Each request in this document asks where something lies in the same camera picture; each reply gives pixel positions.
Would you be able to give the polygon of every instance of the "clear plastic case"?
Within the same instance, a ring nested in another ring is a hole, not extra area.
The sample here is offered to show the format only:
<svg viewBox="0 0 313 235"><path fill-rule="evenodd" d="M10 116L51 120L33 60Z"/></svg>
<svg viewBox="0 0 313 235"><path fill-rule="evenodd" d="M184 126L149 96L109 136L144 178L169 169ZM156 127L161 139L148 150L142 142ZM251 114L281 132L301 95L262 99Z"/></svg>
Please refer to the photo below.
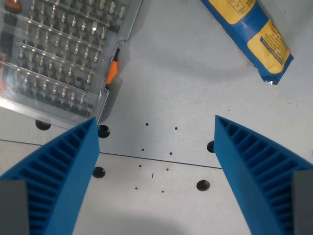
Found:
<svg viewBox="0 0 313 235"><path fill-rule="evenodd" d="M140 5L7 1L0 8L0 106L65 128L99 120L109 95L106 77Z"/></svg>

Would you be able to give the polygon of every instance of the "metal surface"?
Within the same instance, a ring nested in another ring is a hole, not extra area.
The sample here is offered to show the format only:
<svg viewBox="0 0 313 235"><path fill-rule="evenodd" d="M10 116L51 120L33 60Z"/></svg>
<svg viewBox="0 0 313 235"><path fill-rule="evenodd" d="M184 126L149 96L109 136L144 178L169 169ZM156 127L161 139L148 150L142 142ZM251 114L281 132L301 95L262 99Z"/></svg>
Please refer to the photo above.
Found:
<svg viewBox="0 0 313 235"><path fill-rule="evenodd" d="M37 148L0 141L0 174ZM91 178L74 235L250 234L220 169L109 154L96 166L106 174Z"/></svg>
<svg viewBox="0 0 313 235"><path fill-rule="evenodd" d="M313 2L260 2L295 57L277 86L262 81L200 1L144 0L119 55L101 152L220 167L206 150L218 114L313 162ZM3 113L0 139L43 144L62 132Z"/></svg>

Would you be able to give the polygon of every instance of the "screwdriver bit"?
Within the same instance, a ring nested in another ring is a hole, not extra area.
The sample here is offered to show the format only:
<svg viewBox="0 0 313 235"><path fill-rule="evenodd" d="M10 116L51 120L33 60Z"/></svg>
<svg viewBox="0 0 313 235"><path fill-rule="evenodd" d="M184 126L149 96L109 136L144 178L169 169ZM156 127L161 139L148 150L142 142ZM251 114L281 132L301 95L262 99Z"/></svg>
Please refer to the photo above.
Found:
<svg viewBox="0 0 313 235"><path fill-rule="evenodd" d="M60 67L59 67L59 70L58 72L56 73L57 75L57 80L58 81L63 81L63 77L64 77L64 72L63 72L63 66L62 66L62 63L60 63Z"/></svg>
<svg viewBox="0 0 313 235"><path fill-rule="evenodd" d="M40 10L40 14L39 14L39 20L41 24L44 24L46 21L46 13L45 13L45 4L43 2L41 10Z"/></svg>
<svg viewBox="0 0 313 235"><path fill-rule="evenodd" d="M124 5L122 5L121 6L121 9L120 9L120 11L119 11L119 14L118 14L118 17L119 17L119 19L123 19L124 18L124 15L125 15L125 6Z"/></svg>

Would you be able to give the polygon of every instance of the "hole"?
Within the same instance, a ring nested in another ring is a hole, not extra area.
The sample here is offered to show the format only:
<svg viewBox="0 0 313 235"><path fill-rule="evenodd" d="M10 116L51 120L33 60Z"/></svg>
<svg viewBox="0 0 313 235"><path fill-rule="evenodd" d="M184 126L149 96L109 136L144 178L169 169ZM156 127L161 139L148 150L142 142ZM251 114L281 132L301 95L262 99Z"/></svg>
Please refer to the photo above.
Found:
<svg viewBox="0 0 313 235"><path fill-rule="evenodd" d="M51 127L51 124L36 120L35 125L39 130L46 131Z"/></svg>
<svg viewBox="0 0 313 235"><path fill-rule="evenodd" d="M98 126L98 137L99 138L106 138L110 135L110 129L106 125L99 125Z"/></svg>
<svg viewBox="0 0 313 235"><path fill-rule="evenodd" d="M106 171L100 166L96 166L92 173L92 176L97 179L100 179L105 175L106 175Z"/></svg>
<svg viewBox="0 0 313 235"><path fill-rule="evenodd" d="M206 147L207 151L209 151L210 153L214 153L214 141L211 141L207 144Z"/></svg>
<svg viewBox="0 0 313 235"><path fill-rule="evenodd" d="M197 183L197 189L199 191L207 191L210 188L210 183L207 180L200 180Z"/></svg>

